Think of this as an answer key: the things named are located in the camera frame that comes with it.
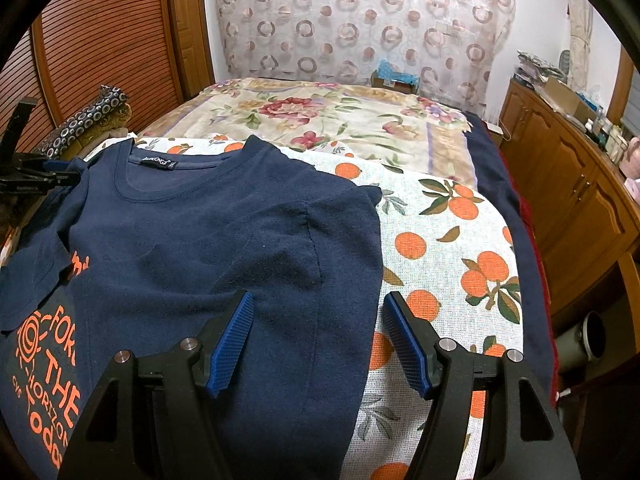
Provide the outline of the beige tied side curtain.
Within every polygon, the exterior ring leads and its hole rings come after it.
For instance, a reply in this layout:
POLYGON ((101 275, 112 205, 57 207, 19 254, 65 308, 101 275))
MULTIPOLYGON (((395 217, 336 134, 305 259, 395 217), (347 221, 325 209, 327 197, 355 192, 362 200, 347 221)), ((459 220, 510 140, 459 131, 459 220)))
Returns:
POLYGON ((588 0, 567 0, 570 17, 570 72, 568 85, 574 91, 587 89, 593 6, 588 0))

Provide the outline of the pink bottle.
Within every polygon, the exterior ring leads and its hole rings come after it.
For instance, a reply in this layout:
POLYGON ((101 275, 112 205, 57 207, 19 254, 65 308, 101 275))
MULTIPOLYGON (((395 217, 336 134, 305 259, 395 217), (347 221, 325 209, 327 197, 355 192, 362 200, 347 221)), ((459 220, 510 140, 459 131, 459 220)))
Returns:
POLYGON ((640 138, 638 136, 634 136, 629 141, 618 166, 626 178, 632 180, 640 178, 640 138))

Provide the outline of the wooden sideboard cabinet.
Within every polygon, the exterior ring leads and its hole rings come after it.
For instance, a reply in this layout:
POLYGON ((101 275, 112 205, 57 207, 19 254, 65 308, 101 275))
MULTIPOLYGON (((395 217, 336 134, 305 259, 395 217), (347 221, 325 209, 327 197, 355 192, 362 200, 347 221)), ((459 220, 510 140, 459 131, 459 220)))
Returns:
POLYGON ((499 117, 506 166, 532 212, 551 314, 639 248, 639 206, 612 162, 529 88, 511 80, 499 117))

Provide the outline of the cardboard box on cabinet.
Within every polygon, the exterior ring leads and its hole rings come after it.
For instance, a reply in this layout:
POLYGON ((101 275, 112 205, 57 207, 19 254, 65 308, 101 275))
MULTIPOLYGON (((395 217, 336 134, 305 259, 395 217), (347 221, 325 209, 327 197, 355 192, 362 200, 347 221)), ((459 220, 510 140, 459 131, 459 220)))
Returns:
POLYGON ((585 125, 597 118, 596 112, 564 82, 550 77, 538 93, 557 112, 573 117, 585 125))

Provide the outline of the orange print bed sheet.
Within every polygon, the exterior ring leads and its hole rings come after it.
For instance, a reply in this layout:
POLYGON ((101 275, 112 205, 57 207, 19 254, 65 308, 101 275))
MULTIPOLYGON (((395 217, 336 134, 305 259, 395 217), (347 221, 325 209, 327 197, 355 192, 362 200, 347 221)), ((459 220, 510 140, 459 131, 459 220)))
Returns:
MULTIPOLYGON (((450 211, 426 216, 422 174, 396 162, 360 157, 341 141, 305 148, 295 142, 289 158, 381 188, 384 276, 381 292, 402 293, 411 311, 442 336, 476 353, 501 356, 522 348, 524 326, 498 312, 498 300, 518 302, 523 263, 513 253, 508 225, 495 206, 451 179, 434 181, 452 193, 470 220, 450 211)), ((402 479, 418 449, 430 404, 411 390, 383 326, 373 336, 371 369, 345 455, 344 479, 402 479)))

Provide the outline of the navy printed t-shirt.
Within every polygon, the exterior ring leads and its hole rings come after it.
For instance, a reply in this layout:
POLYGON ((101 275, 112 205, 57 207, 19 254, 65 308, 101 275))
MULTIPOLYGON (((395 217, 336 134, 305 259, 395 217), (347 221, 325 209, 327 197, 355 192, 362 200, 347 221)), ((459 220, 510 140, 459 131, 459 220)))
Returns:
POLYGON ((243 479, 335 479, 367 381, 383 265, 381 191, 258 138, 219 155, 119 142, 73 162, 1 271, 1 414, 58 475, 120 350, 195 336, 237 290, 252 328, 218 426, 243 479))

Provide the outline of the floral bed quilt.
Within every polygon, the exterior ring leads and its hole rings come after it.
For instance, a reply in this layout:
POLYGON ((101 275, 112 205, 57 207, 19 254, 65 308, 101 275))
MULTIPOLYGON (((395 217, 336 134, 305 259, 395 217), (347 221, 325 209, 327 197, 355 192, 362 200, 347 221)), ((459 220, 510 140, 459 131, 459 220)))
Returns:
POLYGON ((346 148, 386 166, 476 188, 461 110, 386 88, 266 78, 229 79, 143 130, 152 138, 241 141, 252 134, 306 151, 346 148))

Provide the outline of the navy blanket at bedside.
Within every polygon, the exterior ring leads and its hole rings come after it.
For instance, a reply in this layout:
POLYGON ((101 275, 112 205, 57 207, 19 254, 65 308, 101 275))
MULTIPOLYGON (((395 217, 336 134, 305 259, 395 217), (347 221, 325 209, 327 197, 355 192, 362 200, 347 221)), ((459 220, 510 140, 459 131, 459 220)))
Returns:
POLYGON ((549 287, 533 231, 532 212, 510 175, 485 123, 472 112, 464 114, 471 130, 466 144, 475 168, 477 186, 506 220, 514 246, 523 294, 524 356, 550 401, 556 401, 559 362, 549 314, 549 287))

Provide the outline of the pink circle patterned curtain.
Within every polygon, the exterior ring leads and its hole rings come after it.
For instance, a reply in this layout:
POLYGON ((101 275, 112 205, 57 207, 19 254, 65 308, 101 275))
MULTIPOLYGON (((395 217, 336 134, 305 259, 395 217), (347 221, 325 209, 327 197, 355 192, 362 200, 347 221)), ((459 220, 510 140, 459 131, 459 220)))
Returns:
POLYGON ((482 114, 515 0, 216 0, 235 77, 370 84, 382 62, 421 96, 482 114))

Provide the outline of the grey window blind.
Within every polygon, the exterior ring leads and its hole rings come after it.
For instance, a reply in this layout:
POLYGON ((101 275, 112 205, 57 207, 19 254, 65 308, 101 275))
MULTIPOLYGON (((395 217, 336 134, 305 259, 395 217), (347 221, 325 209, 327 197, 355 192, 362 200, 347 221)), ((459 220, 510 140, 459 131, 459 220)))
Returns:
POLYGON ((636 68, 620 123, 632 136, 640 136, 640 74, 636 68))

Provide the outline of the stack of clothes on cabinet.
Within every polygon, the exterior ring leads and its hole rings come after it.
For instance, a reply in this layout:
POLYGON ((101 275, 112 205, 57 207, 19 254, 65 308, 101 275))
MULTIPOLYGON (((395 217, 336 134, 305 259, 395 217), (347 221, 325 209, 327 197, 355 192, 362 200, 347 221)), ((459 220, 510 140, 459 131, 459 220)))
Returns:
POLYGON ((567 74, 537 55, 518 50, 518 62, 520 65, 516 72, 532 86, 543 86, 550 78, 567 82, 567 74))

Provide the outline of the blue item box on bed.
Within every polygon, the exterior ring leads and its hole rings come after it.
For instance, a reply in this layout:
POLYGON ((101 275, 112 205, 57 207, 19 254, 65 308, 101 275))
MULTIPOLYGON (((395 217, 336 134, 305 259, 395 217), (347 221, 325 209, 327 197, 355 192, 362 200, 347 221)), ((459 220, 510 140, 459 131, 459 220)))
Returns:
POLYGON ((401 72, 387 60, 382 60, 371 75, 371 87, 394 90, 403 94, 419 93, 419 77, 401 72))

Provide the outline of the wooden louvered wardrobe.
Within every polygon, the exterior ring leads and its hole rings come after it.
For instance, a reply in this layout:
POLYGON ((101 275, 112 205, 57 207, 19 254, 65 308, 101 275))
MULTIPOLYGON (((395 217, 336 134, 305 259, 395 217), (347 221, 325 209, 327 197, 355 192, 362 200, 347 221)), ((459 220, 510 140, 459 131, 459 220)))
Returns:
POLYGON ((18 140, 32 151, 92 101, 121 88, 143 131, 215 80, 205 0, 48 0, 1 59, 1 120, 38 103, 18 140))

